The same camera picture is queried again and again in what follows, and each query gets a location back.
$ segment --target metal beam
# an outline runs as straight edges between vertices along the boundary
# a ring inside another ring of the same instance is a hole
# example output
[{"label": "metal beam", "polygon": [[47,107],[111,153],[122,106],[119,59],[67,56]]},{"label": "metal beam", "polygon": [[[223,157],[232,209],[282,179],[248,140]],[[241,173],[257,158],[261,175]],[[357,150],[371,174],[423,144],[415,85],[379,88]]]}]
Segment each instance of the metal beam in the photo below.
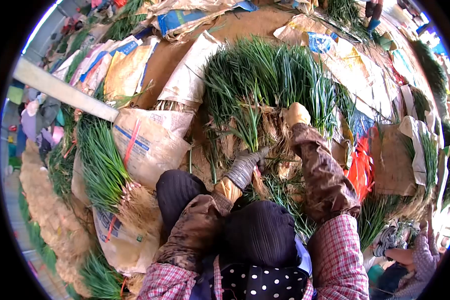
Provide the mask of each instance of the metal beam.
[{"label": "metal beam", "polygon": [[13,71],[13,78],[63,103],[104,120],[114,122],[115,118],[119,115],[118,110],[82,93],[66,82],[37,67],[24,57],[20,57],[18,60],[17,66]]}]

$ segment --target black and white polka dot cloth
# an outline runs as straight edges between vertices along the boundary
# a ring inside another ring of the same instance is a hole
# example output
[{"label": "black and white polka dot cloth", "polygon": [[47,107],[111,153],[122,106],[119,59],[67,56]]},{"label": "black and white polka dot cloth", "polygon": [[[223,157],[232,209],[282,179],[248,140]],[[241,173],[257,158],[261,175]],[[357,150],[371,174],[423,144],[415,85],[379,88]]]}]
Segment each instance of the black and white polka dot cloth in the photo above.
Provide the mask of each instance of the black and white polka dot cloth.
[{"label": "black and white polka dot cloth", "polygon": [[[271,268],[232,264],[221,272],[223,300],[278,299],[300,300],[308,275],[297,267]],[[210,279],[211,298],[216,299]]]}]

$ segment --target blue boot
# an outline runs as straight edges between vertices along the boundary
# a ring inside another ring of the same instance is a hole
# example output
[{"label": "blue boot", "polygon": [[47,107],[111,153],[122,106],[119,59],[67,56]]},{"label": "blue boot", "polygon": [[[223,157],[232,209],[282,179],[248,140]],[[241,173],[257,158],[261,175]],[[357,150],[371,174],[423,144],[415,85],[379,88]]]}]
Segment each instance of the blue boot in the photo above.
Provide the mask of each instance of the blue boot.
[{"label": "blue boot", "polygon": [[380,20],[374,20],[371,19],[368,23],[368,27],[366,28],[366,32],[368,33],[368,36],[370,39],[372,38],[372,31],[373,29],[377,28],[377,26],[380,24]]}]

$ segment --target plaid shirt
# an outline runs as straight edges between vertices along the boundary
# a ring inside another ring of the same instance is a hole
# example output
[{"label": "plaid shirt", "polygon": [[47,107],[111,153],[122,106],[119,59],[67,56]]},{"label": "plaid shirt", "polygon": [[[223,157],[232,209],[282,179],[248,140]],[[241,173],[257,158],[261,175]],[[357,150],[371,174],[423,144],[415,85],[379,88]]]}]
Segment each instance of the plaid shirt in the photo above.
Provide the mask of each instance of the plaid shirt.
[{"label": "plaid shirt", "polygon": [[[313,265],[314,286],[319,300],[369,299],[369,281],[363,267],[357,220],[342,214],[325,222],[308,244]],[[222,300],[222,281],[218,256],[214,263],[214,294]],[[189,299],[198,273],[169,263],[154,263],[137,300]],[[310,279],[302,297],[311,300]]]}]

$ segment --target arm sleeve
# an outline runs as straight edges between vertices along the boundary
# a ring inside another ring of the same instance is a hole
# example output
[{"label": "arm sleeve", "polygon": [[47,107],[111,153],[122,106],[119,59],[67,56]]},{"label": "arm sleeve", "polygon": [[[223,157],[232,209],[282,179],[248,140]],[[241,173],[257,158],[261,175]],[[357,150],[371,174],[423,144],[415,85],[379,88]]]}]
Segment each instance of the arm sleeve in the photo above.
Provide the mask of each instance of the arm sleeve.
[{"label": "arm sleeve", "polygon": [[185,207],[168,241],[158,249],[154,261],[200,273],[204,254],[221,229],[221,217],[230,213],[232,201],[214,191],[198,195]]},{"label": "arm sleeve", "polygon": [[232,201],[216,191],[190,201],[168,241],[155,254],[137,299],[188,299],[202,270],[204,253],[221,228],[220,219],[232,206]]},{"label": "arm sleeve", "polygon": [[437,242],[433,230],[428,235],[428,249],[432,255],[438,255]]},{"label": "arm sleeve", "polygon": [[319,132],[312,126],[296,123],[292,126],[291,147],[302,159],[305,213],[317,223],[341,214],[358,216],[357,193]]},{"label": "arm sleeve", "polygon": [[436,269],[436,264],[429,249],[426,232],[420,232],[415,238],[413,250],[413,264],[415,265],[415,277],[417,279],[428,278]]},{"label": "arm sleeve", "polygon": [[319,300],[369,299],[357,220],[347,214],[324,223],[308,243]]}]

